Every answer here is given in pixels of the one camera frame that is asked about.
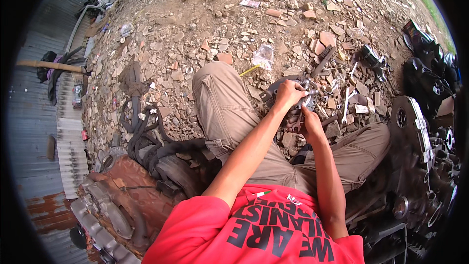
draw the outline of khaki cargo pants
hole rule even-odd
[[[206,144],[225,163],[231,152],[259,123],[246,97],[238,73],[225,62],[211,62],[192,80],[196,114]],[[331,146],[345,193],[361,186],[389,149],[389,130],[384,123],[369,124]],[[264,160],[248,184],[293,187],[316,197],[316,168],[313,151],[305,163],[291,165],[272,142]]]

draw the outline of man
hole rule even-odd
[[[143,263],[364,263],[363,242],[345,225],[345,192],[363,184],[387,152],[385,124],[329,147],[318,116],[302,107],[313,153],[291,165],[273,143],[305,96],[285,81],[260,121],[243,81],[224,62],[194,75],[196,114],[223,167],[202,196],[177,205]]]

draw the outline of wooden stick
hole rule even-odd
[[[85,73],[84,70],[79,66],[71,66],[66,65],[63,63],[56,63],[56,62],[47,62],[47,61],[39,61],[39,60],[20,60],[16,63],[17,66],[33,66],[33,67],[47,67],[47,68],[55,68],[69,72],[76,72],[76,73]]]

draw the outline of dirt ground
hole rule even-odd
[[[316,112],[323,120],[334,111],[342,118],[336,105],[343,103],[345,83],[350,82],[363,95],[357,102],[367,106],[369,113],[356,113],[355,105],[349,105],[347,126],[334,122],[326,129],[333,143],[370,122],[389,118],[394,97],[402,94],[402,64],[411,56],[402,40],[404,24],[413,19],[439,36],[420,0],[252,0],[260,2],[258,8],[242,6],[241,1],[119,0],[114,4],[108,11],[110,24],[96,35],[88,63],[92,74],[83,118],[91,154],[108,150],[115,132],[124,147],[132,137],[119,124],[119,116],[129,97],[120,88],[121,73],[134,62],[138,62],[140,79],[148,88],[141,97],[142,108],[157,104],[166,132],[180,141],[203,137],[196,122],[191,81],[204,64],[218,59],[216,54],[227,54],[220,58],[232,60],[232,66],[242,73],[252,67],[252,52],[261,44],[274,48],[272,71],[258,68],[242,77],[253,107],[262,116],[266,113],[258,96],[262,90],[284,75],[309,76],[320,61],[322,44],[336,43],[338,51],[326,68],[343,68],[321,73],[325,75],[314,81],[321,96],[328,96],[324,92],[331,90],[334,79],[340,86],[329,100],[319,103]],[[282,15],[267,15],[268,9]],[[120,29],[129,23],[131,34],[122,37]],[[385,71],[386,82],[375,80],[372,70],[361,63],[354,76],[349,76],[351,57],[363,44],[386,57],[390,65]],[[280,133],[278,140],[286,158],[305,143],[302,137],[290,133]]]

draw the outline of red t-shirt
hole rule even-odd
[[[245,185],[231,210],[193,197],[173,209],[142,264],[364,263],[362,237],[333,241],[314,209],[311,196],[282,186]]]

